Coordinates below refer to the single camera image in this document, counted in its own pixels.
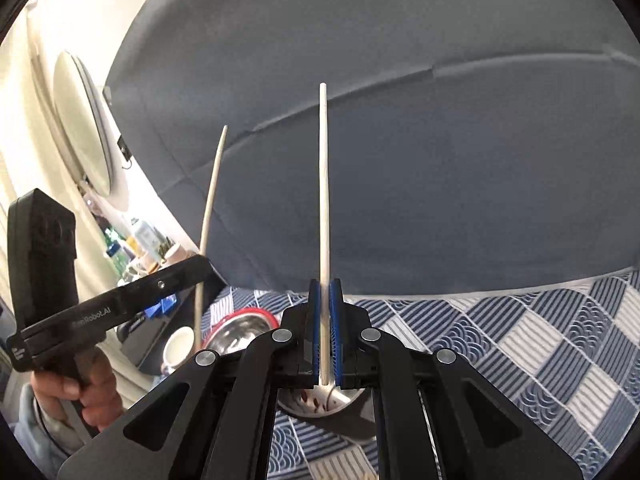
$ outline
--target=metal bowl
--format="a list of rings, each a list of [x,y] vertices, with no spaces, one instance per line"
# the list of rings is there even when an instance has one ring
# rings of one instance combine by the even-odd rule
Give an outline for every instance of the metal bowl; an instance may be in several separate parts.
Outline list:
[[[278,321],[266,310],[245,308],[223,317],[205,339],[203,348],[220,355],[231,354],[249,346],[260,334],[278,327]]]
[[[335,383],[314,386],[313,390],[281,389],[278,404],[287,413],[301,418],[320,418],[340,412],[364,392],[342,390]]]

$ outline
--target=beige curtain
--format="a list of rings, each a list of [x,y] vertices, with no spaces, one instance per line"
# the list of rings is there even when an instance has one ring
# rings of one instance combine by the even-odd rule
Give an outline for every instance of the beige curtain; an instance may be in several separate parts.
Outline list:
[[[106,245],[102,233],[60,155],[60,121],[42,84],[37,49],[29,41],[28,12],[29,9],[21,12],[0,45],[0,295],[10,307],[7,212],[13,200],[35,187],[76,215],[80,301],[115,287],[117,281],[114,267],[103,256]],[[113,331],[103,349],[116,371],[125,404],[130,405],[148,391],[150,378],[124,358]]]

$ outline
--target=patterned tablecloth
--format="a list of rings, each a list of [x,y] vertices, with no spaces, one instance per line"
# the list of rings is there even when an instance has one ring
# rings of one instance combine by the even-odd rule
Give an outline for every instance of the patterned tablecloth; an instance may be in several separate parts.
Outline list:
[[[442,300],[367,299],[374,326],[410,348],[452,348],[554,439],[591,479],[640,406],[640,272],[561,288]],[[226,288],[203,318],[206,332],[248,306],[276,316],[305,294]],[[276,416],[270,479],[362,480],[378,469],[376,443],[356,446],[283,413]]]

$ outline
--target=light blue sleeve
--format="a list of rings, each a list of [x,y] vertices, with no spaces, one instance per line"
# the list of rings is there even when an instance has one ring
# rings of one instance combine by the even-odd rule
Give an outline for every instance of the light blue sleeve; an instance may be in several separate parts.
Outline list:
[[[22,388],[20,413],[13,430],[15,439],[31,461],[48,479],[54,480],[68,456],[56,447],[38,423],[38,415],[34,410],[33,389],[30,384],[25,384]]]

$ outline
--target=white wall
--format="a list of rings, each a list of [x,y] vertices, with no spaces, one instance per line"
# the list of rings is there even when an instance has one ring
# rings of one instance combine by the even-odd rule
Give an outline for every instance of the white wall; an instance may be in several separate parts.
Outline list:
[[[98,90],[102,91],[120,44],[145,0],[31,1],[37,1],[34,13],[40,33],[38,54],[49,91],[56,59],[62,50],[82,60]],[[115,122],[111,124],[113,135],[119,137]],[[127,215],[144,218],[173,240],[195,249],[193,241],[158,198],[135,160],[125,176],[129,188]]]

